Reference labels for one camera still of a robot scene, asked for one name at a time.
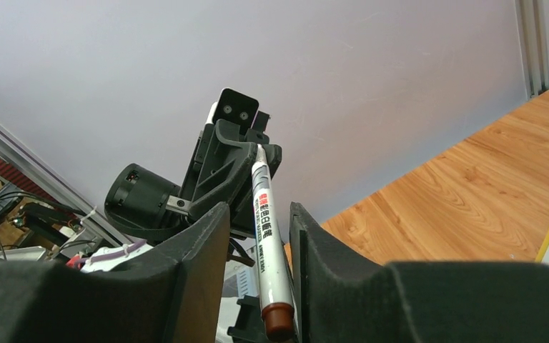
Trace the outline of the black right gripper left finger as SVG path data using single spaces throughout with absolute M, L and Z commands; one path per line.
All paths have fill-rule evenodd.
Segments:
M 218 203 L 108 272 L 0 261 L 0 342 L 213 342 L 229 231 Z

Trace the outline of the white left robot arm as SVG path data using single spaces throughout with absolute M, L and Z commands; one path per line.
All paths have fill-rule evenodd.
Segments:
M 223 119 L 199 134 L 182 185 L 138 164 L 115 179 L 104 201 L 109 223 L 121 233 L 160 243 L 198 221 L 220 202 L 230 211 L 231 236 L 253 238 L 251 168 L 256 147 L 266 151 L 271 174 L 282 162 L 282 147 L 262 131 L 242 131 Z

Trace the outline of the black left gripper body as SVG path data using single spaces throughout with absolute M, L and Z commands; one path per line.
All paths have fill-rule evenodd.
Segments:
M 179 198 L 189 201 L 187 219 L 195 222 L 213 206 L 231 204 L 234 189 L 224 183 L 234 166 L 232 141 L 237 140 L 237 125 L 223 119 L 207 124 L 200 133 Z

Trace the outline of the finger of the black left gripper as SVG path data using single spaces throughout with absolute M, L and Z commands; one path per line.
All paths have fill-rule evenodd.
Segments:
M 197 221 L 220 202 L 232 204 L 249 178 L 257 144 L 203 134 L 187 171 L 187 217 Z
M 273 176 L 282 163 L 282 147 L 277 144 L 251 144 L 242 160 L 239 191 L 230 204 L 231 233 L 239 239 L 260 239 L 273 234 L 276 226 Z

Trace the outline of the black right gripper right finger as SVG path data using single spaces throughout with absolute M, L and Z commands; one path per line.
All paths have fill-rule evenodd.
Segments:
M 549 342 L 549 266 L 379 265 L 290 205 L 301 342 Z

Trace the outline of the white marker pen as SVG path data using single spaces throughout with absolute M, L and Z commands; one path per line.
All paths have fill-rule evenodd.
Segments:
M 256 239 L 260 316 L 268 340 L 286 342 L 295 335 L 295 305 L 275 202 L 274 210 L 276 226 L 273 234 L 267 236 L 263 232 L 262 237 Z

